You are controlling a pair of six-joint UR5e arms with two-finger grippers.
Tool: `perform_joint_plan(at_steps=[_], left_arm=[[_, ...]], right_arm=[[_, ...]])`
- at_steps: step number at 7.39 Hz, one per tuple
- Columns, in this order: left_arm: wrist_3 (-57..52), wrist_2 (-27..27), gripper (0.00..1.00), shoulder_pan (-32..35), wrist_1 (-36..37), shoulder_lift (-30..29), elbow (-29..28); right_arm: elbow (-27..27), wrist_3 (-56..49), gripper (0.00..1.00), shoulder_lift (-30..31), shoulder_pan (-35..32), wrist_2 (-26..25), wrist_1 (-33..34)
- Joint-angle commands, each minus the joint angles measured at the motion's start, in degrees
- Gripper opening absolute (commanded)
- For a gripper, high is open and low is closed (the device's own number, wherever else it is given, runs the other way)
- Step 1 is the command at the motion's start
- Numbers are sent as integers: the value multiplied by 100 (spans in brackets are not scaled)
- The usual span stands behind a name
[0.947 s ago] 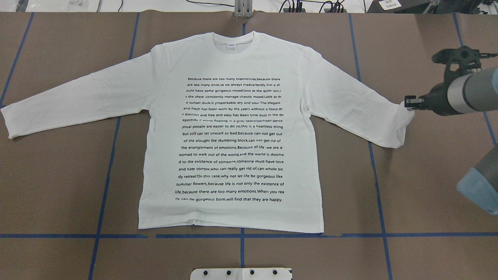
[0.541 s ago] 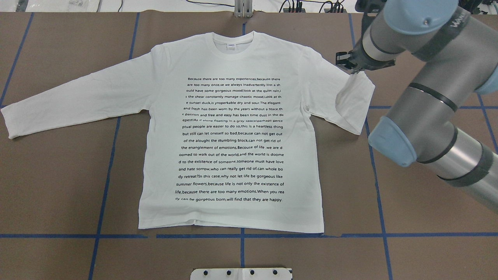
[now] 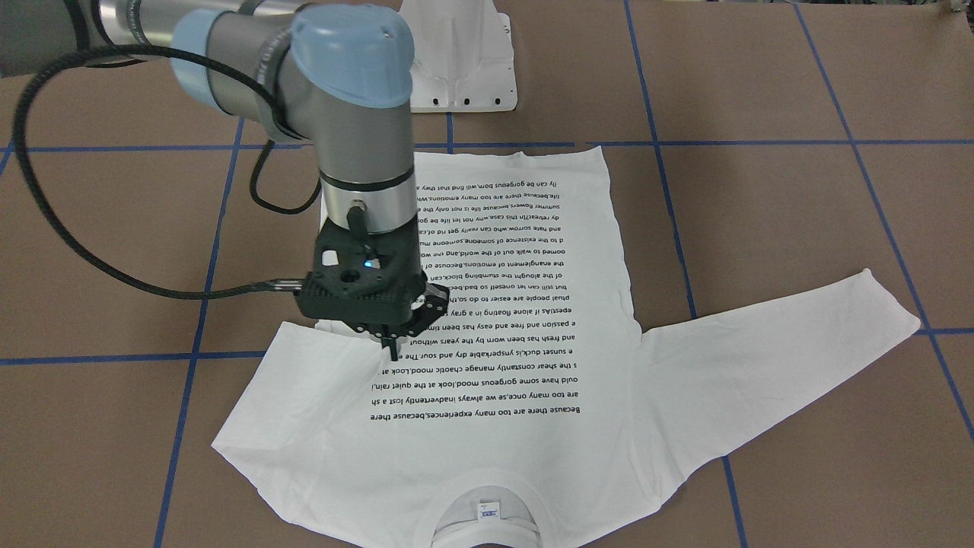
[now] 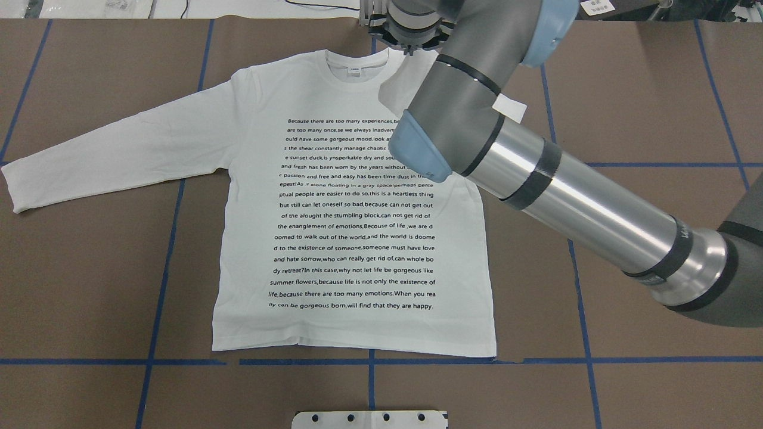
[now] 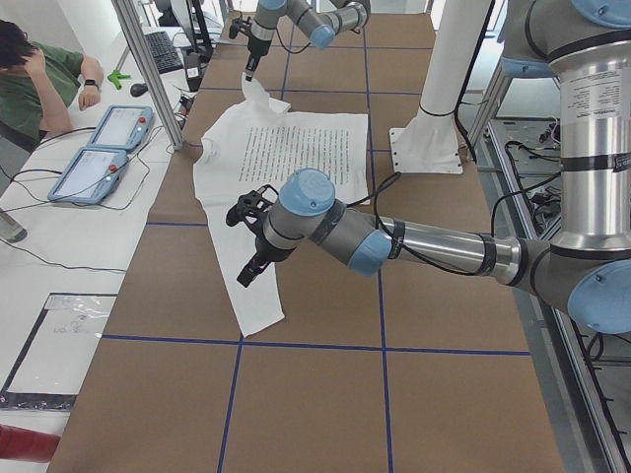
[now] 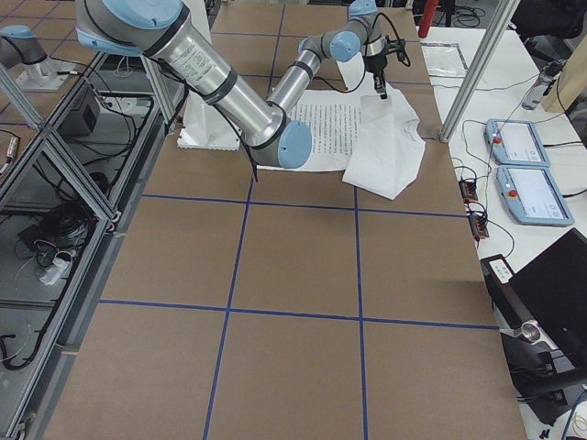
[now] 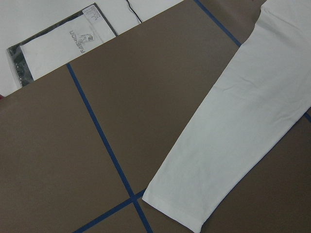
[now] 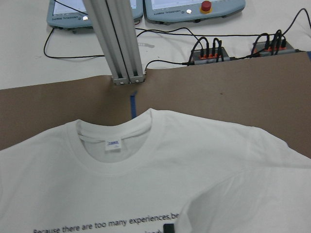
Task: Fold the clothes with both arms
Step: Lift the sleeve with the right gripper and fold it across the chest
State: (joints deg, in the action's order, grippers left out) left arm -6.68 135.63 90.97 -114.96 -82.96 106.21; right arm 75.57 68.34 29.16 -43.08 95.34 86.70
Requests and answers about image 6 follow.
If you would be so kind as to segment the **third background robot arm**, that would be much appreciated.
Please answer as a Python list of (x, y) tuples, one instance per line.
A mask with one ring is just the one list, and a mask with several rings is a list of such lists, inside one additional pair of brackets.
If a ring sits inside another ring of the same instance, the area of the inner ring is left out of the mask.
[(9, 25), (1, 29), (1, 64), (5, 68), (35, 65), (47, 58), (47, 52), (30, 27)]

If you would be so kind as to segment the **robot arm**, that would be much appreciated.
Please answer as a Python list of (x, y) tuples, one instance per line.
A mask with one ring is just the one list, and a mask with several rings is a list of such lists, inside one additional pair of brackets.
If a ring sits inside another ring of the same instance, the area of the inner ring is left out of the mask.
[(297, 169), (312, 150), (309, 127), (259, 96), (193, 25), (182, 1), (78, 1), (76, 30), (93, 50), (143, 55), (169, 68), (235, 124), (252, 162)]
[(349, 21), (344, 28), (305, 38), (298, 47), (297, 58), (270, 94), (269, 102), (290, 112), (325, 60), (343, 63), (357, 54), (362, 56), (365, 70), (373, 75), (375, 91), (385, 97), (383, 70), (392, 52), (392, 41), (382, 34), (377, 23), (380, 15), (375, 2), (355, 1), (349, 6)]

